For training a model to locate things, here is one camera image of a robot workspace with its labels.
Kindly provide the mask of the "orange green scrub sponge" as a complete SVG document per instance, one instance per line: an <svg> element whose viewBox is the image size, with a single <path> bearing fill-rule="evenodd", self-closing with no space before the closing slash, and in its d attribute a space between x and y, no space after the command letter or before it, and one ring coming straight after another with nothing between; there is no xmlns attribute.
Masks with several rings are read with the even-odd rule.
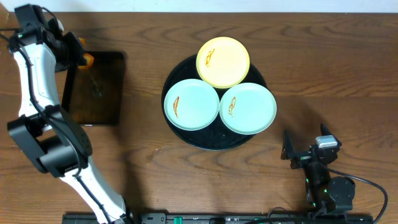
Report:
<svg viewBox="0 0 398 224"><path fill-rule="evenodd" d="M90 55L88 53L84 53L82 56L82 61L78 65L78 69L79 70L87 70L93 66L94 61L95 61L95 58L92 55Z"/></svg>

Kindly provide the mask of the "yellow plate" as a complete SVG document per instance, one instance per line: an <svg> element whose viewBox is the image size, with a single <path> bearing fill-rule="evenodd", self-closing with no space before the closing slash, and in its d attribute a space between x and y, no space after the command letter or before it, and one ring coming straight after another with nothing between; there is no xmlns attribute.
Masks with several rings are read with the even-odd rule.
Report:
<svg viewBox="0 0 398 224"><path fill-rule="evenodd" d="M245 46L231 37L216 37L204 43L197 53L200 78L215 88L231 88L248 74L250 58Z"/></svg>

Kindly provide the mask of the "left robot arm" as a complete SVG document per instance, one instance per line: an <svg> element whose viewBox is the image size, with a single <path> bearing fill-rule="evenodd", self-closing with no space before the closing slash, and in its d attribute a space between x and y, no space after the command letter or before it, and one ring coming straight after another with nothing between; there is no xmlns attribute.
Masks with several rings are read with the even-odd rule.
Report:
<svg viewBox="0 0 398 224"><path fill-rule="evenodd" d="M86 67L93 57L72 33L16 32L9 48L22 89L19 117L7 124L11 138L37 170L71 186L94 211L97 223L132 223L125 200L95 166L88 136L58 99L55 73L69 65Z"/></svg>

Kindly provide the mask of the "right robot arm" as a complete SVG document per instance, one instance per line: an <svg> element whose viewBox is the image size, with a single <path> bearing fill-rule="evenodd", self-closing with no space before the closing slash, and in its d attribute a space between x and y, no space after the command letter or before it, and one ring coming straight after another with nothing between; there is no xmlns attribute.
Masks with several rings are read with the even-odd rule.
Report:
<svg viewBox="0 0 398 224"><path fill-rule="evenodd" d="M290 161L291 169L303 169L307 201L313 205L309 217L341 215L353 209L355 183L349 177L332 177L327 165L338 158L342 143L324 125L321 135L306 151L296 151L287 130L283 134L281 159Z"/></svg>

